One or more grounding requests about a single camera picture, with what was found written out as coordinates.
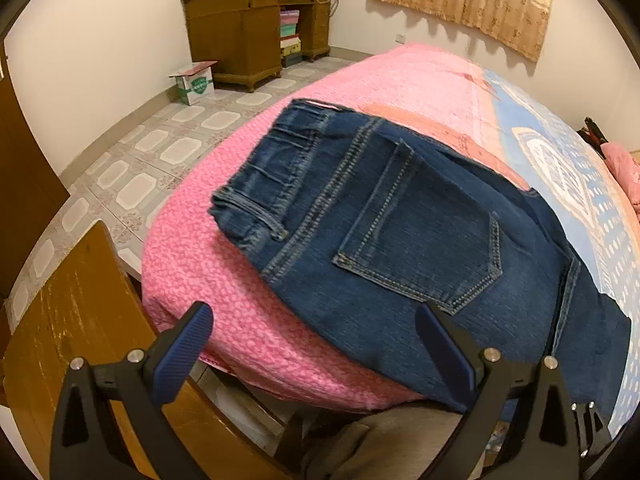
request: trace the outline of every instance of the wooden desk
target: wooden desk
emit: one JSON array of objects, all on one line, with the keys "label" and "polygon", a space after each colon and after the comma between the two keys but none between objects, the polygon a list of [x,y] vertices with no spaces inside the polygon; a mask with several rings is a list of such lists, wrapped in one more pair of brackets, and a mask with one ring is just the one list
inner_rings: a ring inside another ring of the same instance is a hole
[{"label": "wooden desk", "polygon": [[255,84],[279,75],[280,7],[299,9],[302,54],[329,52],[329,0],[182,0],[194,61],[217,60],[215,81]]},{"label": "wooden desk", "polygon": [[[51,431],[69,361],[81,355],[91,364],[114,362],[132,348],[148,348],[155,336],[135,291],[118,266],[108,231],[98,222],[47,280],[4,355],[9,407],[44,478],[49,478]],[[113,407],[136,466],[157,478],[124,407],[119,402]],[[191,379],[176,401],[162,410],[210,478],[289,479],[281,466],[252,444]]]}]

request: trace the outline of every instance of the tiled floor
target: tiled floor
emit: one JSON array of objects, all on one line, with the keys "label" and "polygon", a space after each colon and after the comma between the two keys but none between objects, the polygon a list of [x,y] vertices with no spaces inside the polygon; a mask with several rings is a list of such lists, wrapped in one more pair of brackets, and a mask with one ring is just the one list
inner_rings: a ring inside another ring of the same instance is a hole
[{"label": "tiled floor", "polygon": [[[31,251],[8,299],[12,331],[60,261],[98,220],[108,226],[130,272],[140,273],[146,233],[185,175],[265,108],[349,63],[332,57],[302,62],[284,69],[282,78],[266,82],[252,94],[240,87],[216,89],[191,107],[166,106],[122,137],[70,187],[71,197]],[[210,370],[201,368],[196,367],[194,374],[206,394],[254,442],[273,450],[274,433],[268,421],[256,419],[238,402],[237,392],[230,394]],[[280,404],[272,411],[288,409]]]}]

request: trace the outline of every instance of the brown pants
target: brown pants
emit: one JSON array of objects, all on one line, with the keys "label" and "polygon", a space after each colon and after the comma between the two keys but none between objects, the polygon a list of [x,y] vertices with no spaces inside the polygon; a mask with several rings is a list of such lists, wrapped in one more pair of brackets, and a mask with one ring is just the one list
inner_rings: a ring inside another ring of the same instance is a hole
[{"label": "brown pants", "polygon": [[[317,443],[305,456],[305,480],[417,480],[460,415],[414,402],[366,416]],[[482,472],[484,455],[470,479]]]}]

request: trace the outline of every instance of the white and green box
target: white and green box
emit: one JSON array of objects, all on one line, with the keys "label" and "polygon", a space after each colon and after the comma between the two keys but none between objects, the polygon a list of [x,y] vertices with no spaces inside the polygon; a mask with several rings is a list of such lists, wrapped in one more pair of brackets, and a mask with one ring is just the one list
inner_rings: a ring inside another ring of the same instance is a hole
[{"label": "white and green box", "polygon": [[213,94],[213,76],[211,65],[217,61],[199,61],[189,63],[170,77],[175,77],[180,100],[187,104],[197,103],[203,95]]}]

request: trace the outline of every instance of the wooden chair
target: wooden chair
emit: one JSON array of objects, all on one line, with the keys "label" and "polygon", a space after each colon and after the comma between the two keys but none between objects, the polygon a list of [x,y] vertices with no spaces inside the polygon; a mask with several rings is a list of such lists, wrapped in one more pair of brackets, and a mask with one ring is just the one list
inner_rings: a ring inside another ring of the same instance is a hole
[{"label": "wooden chair", "polygon": [[[148,348],[155,336],[131,282],[118,266],[108,231],[98,222],[47,280],[4,355],[8,405],[44,478],[49,478],[54,413],[69,361],[83,356],[91,364],[114,362],[132,348]],[[163,411],[210,478],[292,478],[249,441],[190,378],[176,401]],[[124,407],[114,402],[114,412],[136,466],[158,478]]]}]

